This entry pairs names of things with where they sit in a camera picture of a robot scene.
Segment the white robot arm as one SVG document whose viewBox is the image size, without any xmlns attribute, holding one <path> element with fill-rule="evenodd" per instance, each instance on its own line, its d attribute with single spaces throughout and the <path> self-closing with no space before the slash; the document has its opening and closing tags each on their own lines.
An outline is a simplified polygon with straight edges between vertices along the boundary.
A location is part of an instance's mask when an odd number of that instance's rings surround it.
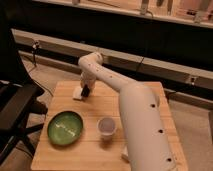
<svg viewBox="0 0 213 171">
<path fill-rule="evenodd" d="M 79 59 L 81 86 L 92 88 L 99 79 L 118 92 L 131 171 L 177 171 L 160 117 L 159 97 L 145 83 L 107 69 L 102 63 L 103 56 L 98 52 Z"/>
</svg>

